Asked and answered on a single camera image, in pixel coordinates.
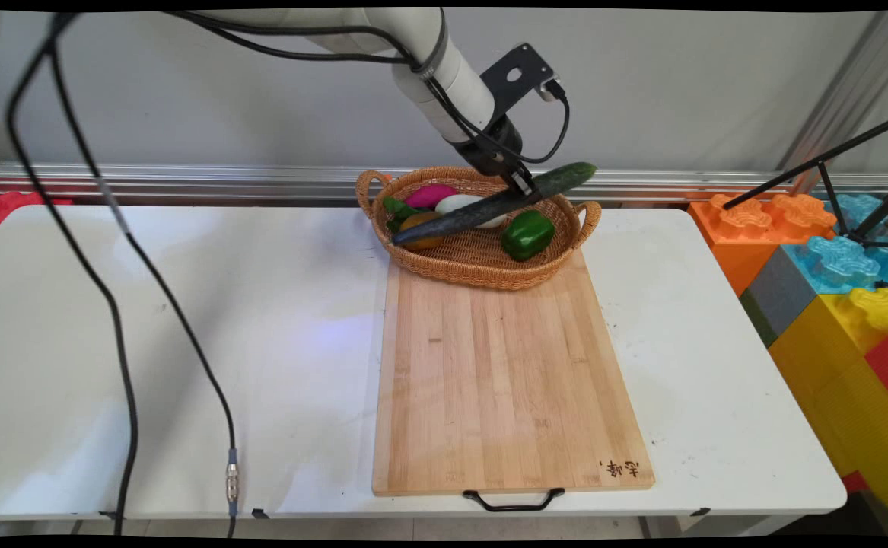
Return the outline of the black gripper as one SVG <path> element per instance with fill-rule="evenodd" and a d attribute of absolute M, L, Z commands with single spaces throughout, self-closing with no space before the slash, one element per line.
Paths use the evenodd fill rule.
<path fill-rule="evenodd" d="M 483 176 L 503 178 L 510 190 L 526 196 L 528 202 L 539 202 L 543 198 L 530 170 L 519 157 L 523 139 L 507 114 L 493 120 L 481 132 L 475 132 L 465 122 L 457 124 L 463 140 L 455 145 L 455 150 L 468 165 Z"/>

